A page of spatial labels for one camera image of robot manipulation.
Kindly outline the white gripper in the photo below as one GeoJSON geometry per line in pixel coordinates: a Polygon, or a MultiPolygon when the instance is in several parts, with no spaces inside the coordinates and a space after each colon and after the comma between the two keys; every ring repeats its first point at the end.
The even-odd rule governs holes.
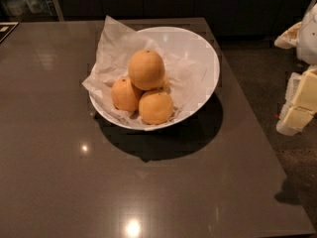
{"type": "MultiPolygon", "coordinates": [[[[317,4],[298,22],[274,41],[281,49],[296,48],[297,57],[308,64],[317,63],[317,4]]],[[[285,103],[279,114],[276,131],[294,136],[301,132],[317,113],[317,67],[309,66],[302,74],[294,72],[286,87],[285,103]]]]}

